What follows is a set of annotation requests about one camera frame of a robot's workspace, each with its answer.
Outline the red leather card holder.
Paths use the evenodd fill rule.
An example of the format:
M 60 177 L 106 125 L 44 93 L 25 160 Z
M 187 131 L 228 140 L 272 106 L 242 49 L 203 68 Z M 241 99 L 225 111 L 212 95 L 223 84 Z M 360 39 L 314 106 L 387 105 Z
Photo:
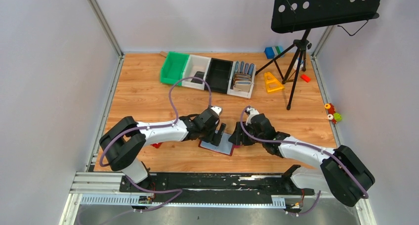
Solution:
M 215 146 L 209 142 L 200 141 L 198 147 L 223 155 L 232 156 L 235 145 L 229 141 L 230 136 L 231 134 L 223 133 L 220 144 L 218 146 Z

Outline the black credit card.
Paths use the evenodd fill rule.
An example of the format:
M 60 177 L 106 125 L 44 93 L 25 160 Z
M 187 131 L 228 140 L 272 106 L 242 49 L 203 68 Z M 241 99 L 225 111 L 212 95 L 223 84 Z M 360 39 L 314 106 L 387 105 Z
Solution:
M 205 79 L 205 73 L 202 71 L 197 71 L 194 75 L 194 78 L 191 80 L 191 82 L 195 84 L 203 84 L 204 79 Z

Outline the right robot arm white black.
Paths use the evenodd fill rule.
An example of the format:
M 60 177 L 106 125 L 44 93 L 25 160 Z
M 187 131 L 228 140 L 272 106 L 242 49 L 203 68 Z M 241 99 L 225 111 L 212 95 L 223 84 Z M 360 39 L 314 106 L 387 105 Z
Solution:
M 282 180 L 283 190 L 288 194 L 309 188 L 330 193 L 342 204 L 353 207 L 368 197 L 368 189 L 376 182 L 350 147 L 327 148 L 298 140 L 275 130 L 264 114 L 237 122 L 229 141 L 234 145 L 261 143 L 271 155 L 310 165 L 311 169 L 299 167 Z

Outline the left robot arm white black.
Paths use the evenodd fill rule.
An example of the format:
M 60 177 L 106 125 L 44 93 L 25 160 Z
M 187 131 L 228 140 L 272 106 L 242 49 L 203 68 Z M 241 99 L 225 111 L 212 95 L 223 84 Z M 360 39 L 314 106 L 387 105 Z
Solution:
M 140 150 L 167 141 L 210 141 L 221 114 L 222 108 L 210 106 L 201 114 L 167 122 L 137 122 L 132 116 L 126 116 L 100 138 L 103 154 L 99 164 L 123 172 L 138 191 L 145 192 L 151 187 L 151 178 L 145 165 L 137 159 Z

